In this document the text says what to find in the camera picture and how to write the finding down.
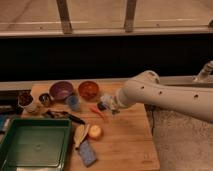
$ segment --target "red object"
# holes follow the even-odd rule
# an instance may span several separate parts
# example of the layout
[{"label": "red object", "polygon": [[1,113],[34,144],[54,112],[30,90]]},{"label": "red object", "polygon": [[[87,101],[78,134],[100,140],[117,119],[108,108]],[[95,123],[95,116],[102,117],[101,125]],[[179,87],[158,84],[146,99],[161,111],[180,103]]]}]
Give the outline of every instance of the red object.
[{"label": "red object", "polygon": [[90,109],[93,113],[96,113],[96,114],[98,114],[101,118],[103,118],[103,120],[104,120],[105,122],[108,122],[107,116],[106,116],[103,112],[101,112],[96,106],[90,106],[89,109]]},{"label": "red object", "polygon": [[98,95],[99,87],[93,81],[84,81],[79,85],[78,92],[83,99],[89,101]]}]

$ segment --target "plastic tray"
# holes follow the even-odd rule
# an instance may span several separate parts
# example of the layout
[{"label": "plastic tray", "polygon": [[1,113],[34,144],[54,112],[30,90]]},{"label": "plastic tray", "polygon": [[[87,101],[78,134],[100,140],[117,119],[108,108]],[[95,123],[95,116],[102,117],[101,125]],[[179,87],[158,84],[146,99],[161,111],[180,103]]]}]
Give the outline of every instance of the plastic tray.
[{"label": "plastic tray", "polygon": [[0,170],[62,171],[70,120],[14,119],[0,145]]}]

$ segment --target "orange bowl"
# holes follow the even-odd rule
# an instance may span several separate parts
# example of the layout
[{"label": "orange bowl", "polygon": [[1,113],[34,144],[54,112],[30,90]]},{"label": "orange bowl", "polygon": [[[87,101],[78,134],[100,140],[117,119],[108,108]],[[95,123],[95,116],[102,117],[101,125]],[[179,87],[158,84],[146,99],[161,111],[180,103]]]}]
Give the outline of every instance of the orange bowl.
[{"label": "orange bowl", "polygon": [[89,101],[95,98],[99,93],[99,86],[94,81],[84,81],[78,87],[79,95]]}]

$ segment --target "sponge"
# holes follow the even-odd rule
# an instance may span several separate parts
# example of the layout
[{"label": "sponge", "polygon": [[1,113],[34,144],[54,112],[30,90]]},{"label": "sponge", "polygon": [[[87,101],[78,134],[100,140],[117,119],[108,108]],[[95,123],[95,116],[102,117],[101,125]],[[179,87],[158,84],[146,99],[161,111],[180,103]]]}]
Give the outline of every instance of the sponge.
[{"label": "sponge", "polygon": [[81,159],[86,167],[91,166],[97,160],[95,152],[90,146],[88,140],[81,143],[78,154],[81,156]]}]

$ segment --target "wooden cutting board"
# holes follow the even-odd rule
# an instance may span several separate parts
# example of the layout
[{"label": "wooden cutting board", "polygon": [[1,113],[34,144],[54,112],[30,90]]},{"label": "wooden cutting board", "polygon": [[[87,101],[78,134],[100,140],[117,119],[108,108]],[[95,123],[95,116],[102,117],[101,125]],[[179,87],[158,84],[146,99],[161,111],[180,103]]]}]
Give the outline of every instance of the wooden cutting board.
[{"label": "wooden cutting board", "polygon": [[[79,81],[72,81],[77,90]],[[124,82],[99,81],[101,93],[114,94],[122,87]],[[39,103],[38,97],[42,93],[49,92],[51,84],[35,84],[31,94]],[[104,136],[100,141],[89,140],[98,161],[86,168],[80,156],[71,148],[66,164],[66,171],[156,171],[160,169],[158,156],[153,143],[146,111],[143,104],[136,104],[121,113],[113,116],[109,111],[109,122],[106,123],[97,114],[89,110],[90,105],[80,98],[82,112],[72,112],[67,105],[61,103],[51,106],[52,110],[66,110],[89,124],[98,124],[103,128]],[[47,110],[41,107],[40,113]]]}]

